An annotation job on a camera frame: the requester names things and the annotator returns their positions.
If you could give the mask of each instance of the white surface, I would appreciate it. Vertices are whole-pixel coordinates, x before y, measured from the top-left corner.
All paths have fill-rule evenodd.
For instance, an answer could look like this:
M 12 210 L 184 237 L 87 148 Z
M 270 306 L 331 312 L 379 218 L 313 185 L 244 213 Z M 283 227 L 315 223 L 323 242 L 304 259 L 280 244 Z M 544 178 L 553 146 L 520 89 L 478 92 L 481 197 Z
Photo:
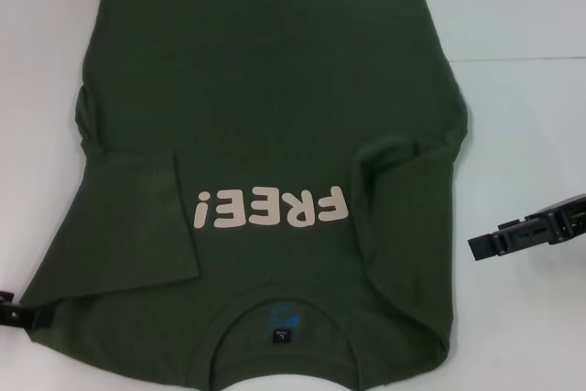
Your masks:
M 456 173 L 450 359 L 396 391 L 586 389 L 586 239 L 472 260 L 466 240 L 586 192 L 586 0 L 428 0 L 471 113 Z M 81 180 L 73 122 L 98 0 L 0 0 L 0 288 L 21 294 Z M 232 391 L 341 390 L 273 376 Z M 156 391 L 0 328 L 0 389 Z

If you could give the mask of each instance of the sleeve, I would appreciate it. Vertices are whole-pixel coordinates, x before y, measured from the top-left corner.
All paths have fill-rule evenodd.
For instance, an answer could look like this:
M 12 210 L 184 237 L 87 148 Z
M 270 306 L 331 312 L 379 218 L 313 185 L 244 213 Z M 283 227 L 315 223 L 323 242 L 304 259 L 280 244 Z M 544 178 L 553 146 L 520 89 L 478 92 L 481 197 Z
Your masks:
M 375 289 L 449 350 L 452 168 L 463 134 L 426 146 L 389 137 L 353 164 L 352 206 L 365 271 Z
M 92 103 L 82 87 L 76 121 L 87 157 L 83 180 L 23 305 L 199 275 L 173 154 L 104 149 Z

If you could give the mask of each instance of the t-shirt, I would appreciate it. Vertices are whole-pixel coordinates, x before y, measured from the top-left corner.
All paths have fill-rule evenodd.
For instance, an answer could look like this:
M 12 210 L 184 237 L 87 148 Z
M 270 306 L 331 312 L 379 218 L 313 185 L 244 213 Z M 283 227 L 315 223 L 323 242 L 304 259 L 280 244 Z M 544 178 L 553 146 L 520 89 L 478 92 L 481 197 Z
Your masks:
M 446 358 L 466 110 L 425 0 L 101 0 L 82 72 L 33 341 L 203 391 Z

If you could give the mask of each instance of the clothing tag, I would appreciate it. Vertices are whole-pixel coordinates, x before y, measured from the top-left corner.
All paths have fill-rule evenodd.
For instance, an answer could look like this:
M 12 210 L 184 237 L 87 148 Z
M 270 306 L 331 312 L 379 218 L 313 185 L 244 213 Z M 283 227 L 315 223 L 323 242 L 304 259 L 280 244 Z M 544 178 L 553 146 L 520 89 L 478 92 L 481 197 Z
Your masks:
M 273 343 L 290 343 L 291 329 L 276 329 L 273 331 Z

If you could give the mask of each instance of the white background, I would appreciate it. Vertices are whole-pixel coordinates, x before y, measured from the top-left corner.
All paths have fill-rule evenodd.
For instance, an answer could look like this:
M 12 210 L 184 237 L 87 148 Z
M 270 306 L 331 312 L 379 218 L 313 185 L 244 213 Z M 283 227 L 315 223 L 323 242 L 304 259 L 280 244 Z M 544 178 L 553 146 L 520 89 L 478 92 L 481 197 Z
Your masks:
M 586 0 L 428 1 L 471 114 L 455 184 L 457 319 L 449 360 L 388 389 L 584 390 L 586 238 L 480 263 L 467 239 L 586 192 Z M 73 107 L 97 6 L 0 0 L 0 289 L 18 296 L 81 180 Z M 300 388 L 345 389 L 294 375 L 230 389 Z M 1 327 L 0 389 L 179 388 L 97 370 Z

